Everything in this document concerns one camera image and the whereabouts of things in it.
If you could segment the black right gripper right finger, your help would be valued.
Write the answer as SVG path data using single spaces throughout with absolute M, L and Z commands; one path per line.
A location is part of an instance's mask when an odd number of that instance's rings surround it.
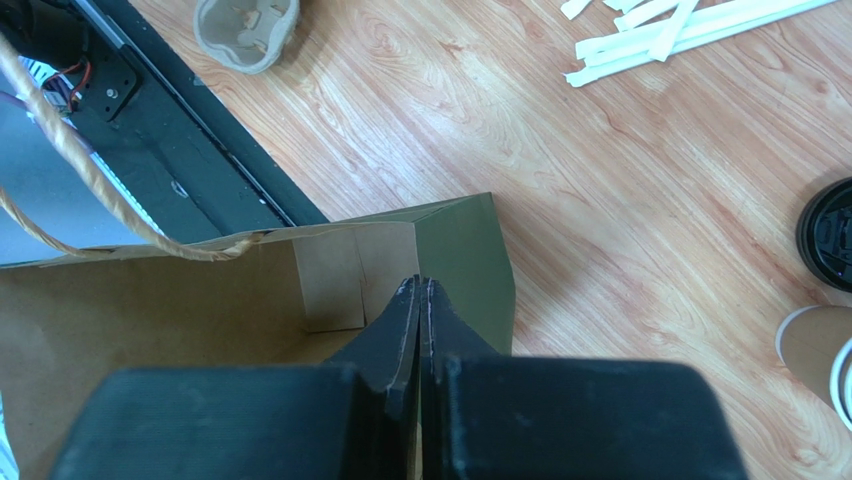
M 663 361 L 502 355 L 422 282 L 428 479 L 744 479 L 720 403 Z

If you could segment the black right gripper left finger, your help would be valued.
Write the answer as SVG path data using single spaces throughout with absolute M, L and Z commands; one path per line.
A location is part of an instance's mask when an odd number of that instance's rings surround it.
M 411 479 L 421 279 L 314 365 L 126 369 L 72 426 L 54 479 Z

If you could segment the green paper gift bag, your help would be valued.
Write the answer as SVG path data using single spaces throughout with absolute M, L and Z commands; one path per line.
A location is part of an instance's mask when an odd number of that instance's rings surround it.
M 58 251 L 1 269 L 1 475 L 54 479 L 73 424 L 112 374 L 141 368 L 314 365 L 384 311 L 413 276 L 437 281 L 498 353 L 516 286 L 493 197 L 166 250 L 78 249 L 8 195 L 2 207 Z

